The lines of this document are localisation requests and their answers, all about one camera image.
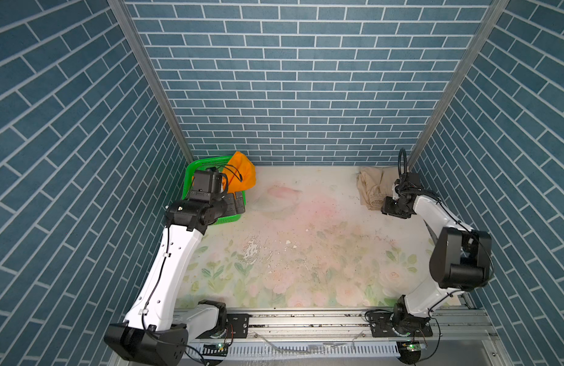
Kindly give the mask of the beige shorts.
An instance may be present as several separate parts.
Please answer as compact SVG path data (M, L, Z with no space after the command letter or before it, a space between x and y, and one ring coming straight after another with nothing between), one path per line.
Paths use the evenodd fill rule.
M357 189L361 205L368 210L381 210L386 198L393 197L393 186L399 178L397 167L361 167Z

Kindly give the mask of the green plastic basket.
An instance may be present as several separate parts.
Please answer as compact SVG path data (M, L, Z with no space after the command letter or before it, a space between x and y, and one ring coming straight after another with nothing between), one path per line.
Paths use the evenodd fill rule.
M182 198L187 198L196 171L217 170L218 172L231 172L234 174L234 181L241 181L242 176L237 168L229 164L230 159L231 156L212 157L196 160L191 163L185 170ZM225 217L221 217L216 221L216 225L236 222L245 213L245 192L228 193L226 199L228 202L228 211Z

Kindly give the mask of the orange shorts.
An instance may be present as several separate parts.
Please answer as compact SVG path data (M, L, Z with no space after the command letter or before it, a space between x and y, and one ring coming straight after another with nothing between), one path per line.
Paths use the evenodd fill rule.
M234 153L222 168L222 173L227 177L224 188L228 193L247 191L257 182L256 167L242 152Z

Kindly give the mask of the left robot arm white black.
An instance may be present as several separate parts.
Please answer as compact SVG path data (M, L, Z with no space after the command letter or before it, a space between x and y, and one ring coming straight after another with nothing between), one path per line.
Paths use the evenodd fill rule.
M177 365L200 336L233 338L223 302L201 300L175 321L178 289L207 228L227 215L227 193L191 192L165 212L158 253L134 304L120 323L108 326L103 341L120 358L146 365Z

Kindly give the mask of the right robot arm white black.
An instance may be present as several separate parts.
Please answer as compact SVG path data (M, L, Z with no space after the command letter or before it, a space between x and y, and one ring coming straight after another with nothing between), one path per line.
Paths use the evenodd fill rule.
M402 180L384 201L382 213L409 219L420 216L436 236L428 263L428 277L413 291L400 297L390 325L399 336L411 336L428 327L431 315L448 298L483 288L492 277L492 238L453 215L431 192Z

